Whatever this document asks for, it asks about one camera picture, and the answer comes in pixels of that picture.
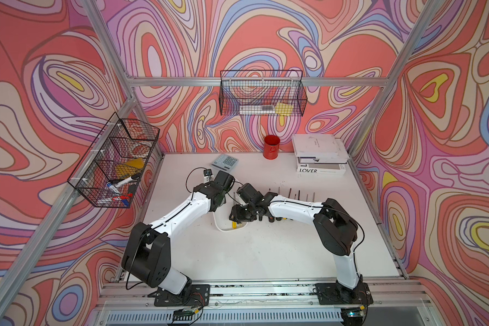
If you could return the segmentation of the white plastic storage box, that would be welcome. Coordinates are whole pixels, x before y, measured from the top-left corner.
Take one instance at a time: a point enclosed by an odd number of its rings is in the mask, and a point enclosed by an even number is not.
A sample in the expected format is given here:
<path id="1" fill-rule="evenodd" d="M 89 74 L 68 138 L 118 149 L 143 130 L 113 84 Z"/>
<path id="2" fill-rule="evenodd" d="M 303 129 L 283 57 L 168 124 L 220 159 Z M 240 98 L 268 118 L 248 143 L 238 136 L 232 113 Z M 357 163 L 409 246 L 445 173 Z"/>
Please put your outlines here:
<path id="1" fill-rule="evenodd" d="M 232 208 L 227 209 L 218 209 L 213 213 L 213 225 L 217 231 L 228 233 L 234 232 L 238 230 L 245 229 L 247 227 L 247 223 L 237 223 L 230 219 L 230 215 L 232 213 Z"/>

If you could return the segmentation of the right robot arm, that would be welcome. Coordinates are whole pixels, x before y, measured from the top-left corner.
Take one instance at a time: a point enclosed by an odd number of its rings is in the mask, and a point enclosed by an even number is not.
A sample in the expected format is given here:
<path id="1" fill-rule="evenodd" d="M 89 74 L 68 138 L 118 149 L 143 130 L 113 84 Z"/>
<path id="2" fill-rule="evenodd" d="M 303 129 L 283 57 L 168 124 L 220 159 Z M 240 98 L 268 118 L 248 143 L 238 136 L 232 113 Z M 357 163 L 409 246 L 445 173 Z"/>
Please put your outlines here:
<path id="1" fill-rule="evenodd" d="M 236 203 L 229 220 L 236 224 L 250 223 L 264 217 L 275 221 L 288 219 L 313 225 L 325 249 L 333 256 L 337 270 L 337 291 L 352 295 L 361 283 L 355 248 L 358 222 L 335 199 L 325 202 L 305 202 L 275 192 L 262 194 L 251 184 L 239 187 Z"/>

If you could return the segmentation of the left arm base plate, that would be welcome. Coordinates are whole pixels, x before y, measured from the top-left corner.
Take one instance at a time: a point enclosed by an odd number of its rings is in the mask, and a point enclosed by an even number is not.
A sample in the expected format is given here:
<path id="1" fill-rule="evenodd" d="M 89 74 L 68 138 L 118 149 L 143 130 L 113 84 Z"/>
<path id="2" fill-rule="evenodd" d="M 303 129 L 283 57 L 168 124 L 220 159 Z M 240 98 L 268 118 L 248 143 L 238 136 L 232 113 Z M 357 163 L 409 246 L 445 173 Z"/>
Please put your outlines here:
<path id="1" fill-rule="evenodd" d="M 204 307 L 209 303 L 211 286 L 208 284 L 188 285 L 180 294 L 158 288 L 154 294 L 156 307 Z"/>

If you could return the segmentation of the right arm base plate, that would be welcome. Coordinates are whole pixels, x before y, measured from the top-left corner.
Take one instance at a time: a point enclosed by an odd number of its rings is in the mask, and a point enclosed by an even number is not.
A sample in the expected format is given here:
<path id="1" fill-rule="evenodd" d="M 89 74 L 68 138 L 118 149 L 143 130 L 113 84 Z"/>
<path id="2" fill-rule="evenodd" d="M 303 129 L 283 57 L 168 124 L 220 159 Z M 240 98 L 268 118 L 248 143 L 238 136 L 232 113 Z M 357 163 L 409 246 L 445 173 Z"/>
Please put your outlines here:
<path id="1" fill-rule="evenodd" d="M 374 302 L 368 284 L 361 281 L 354 289 L 349 289 L 339 282 L 316 283 L 313 292 L 320 305 L 369 306 Z"/>

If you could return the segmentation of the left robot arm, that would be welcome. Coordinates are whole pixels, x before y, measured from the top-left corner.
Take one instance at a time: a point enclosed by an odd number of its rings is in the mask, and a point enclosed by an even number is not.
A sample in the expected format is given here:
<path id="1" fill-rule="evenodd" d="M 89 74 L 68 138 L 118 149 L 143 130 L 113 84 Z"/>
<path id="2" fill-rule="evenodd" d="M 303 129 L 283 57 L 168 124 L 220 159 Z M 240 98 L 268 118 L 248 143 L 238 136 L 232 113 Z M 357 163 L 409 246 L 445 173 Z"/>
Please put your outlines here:
<path id="1" fill-rule="evenodd" d="M 170 213 L 150 224 L 136 224 L 122 256 L 122 269 L 150 288 L 183 293 L 190 278 L 172 267 L 172 241 L 198 218 L 223 205 L 234 182 L 232 175 L 220 171 L 212 181 L 196 186 Z"/>

